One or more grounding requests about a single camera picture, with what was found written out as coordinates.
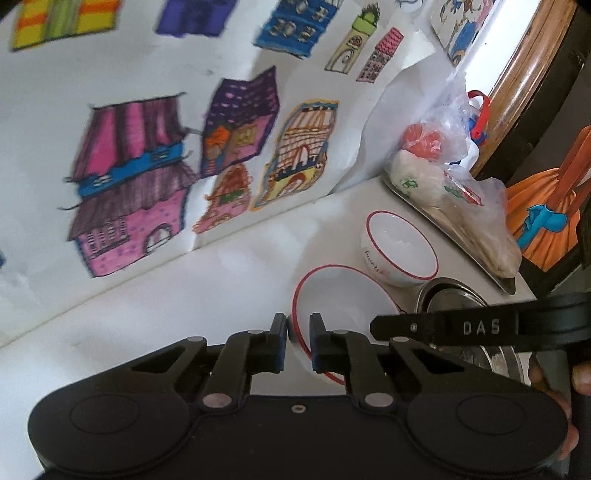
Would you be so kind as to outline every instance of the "white tabletop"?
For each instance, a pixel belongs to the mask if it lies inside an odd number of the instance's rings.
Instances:
[[[268,329],[274,313],[290,314],[295,287],[308,271],[323,264],[365,270],[361,232],[367,215],[380,209],[423,232],[439,256],[439,276],[470,285],[490,304],[534,298],[521,277],[516,295],[503,293],[379,179],[368,180],[184,255],[0,349],[0,478],[31,480],[41,472],[27,418],[46,394],[191,335],[216,344],[235,332]],[[416,291],[389,293],[412,310]],[[253,392],[263,394],[339,391],[307,372],[293,347],[281,375],[253,381]]]

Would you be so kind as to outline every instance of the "blue house drawing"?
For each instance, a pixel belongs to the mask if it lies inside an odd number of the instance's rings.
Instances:
[[[310,57],[343,0],[280,0],[255,45]]]

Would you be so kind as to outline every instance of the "wooden trim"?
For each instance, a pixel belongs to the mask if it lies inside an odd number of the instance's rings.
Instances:
[[[576,9],[575,0],[541,0],[528,31],[491,93],[489,139],[470,171],[473,176],[499,147],[540,86]]]

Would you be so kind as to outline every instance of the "tray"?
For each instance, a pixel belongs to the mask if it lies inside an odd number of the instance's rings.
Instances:
[[[486,275],[504,292],[508,293],[509,295],[515,295],[516,286],[515,286],[515,279],[514,278],[501,278],[491,272],[486,264],[475,254],[471,253],[464,245],[463,240],[448,229],[445,225],[441,225],[436,221],[431,215],[425,212],[421,207],[417,206],[411,199],[405,197],[402,193],[400,193],[390,179],[388,178],[388,173],[382,173],[382,181],[388,187],[390,191],[393,192],[398,198],[402,199],[404,202],[408,203],[412,208],[414,208],[420,215],[425,217],[429,222],[439,228],[462,252],[464,252],[481,270],[486,273]]]

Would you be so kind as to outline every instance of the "metal pot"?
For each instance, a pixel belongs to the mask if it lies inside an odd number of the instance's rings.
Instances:
[[[436,278],[421,289],[415,312],[487,307],[484,299],[462,282],[452,278]],[[511,346],[435,346],[433,348],[457,356],[470,364],[490,370],[507,378],[524,382],[519,357]]]

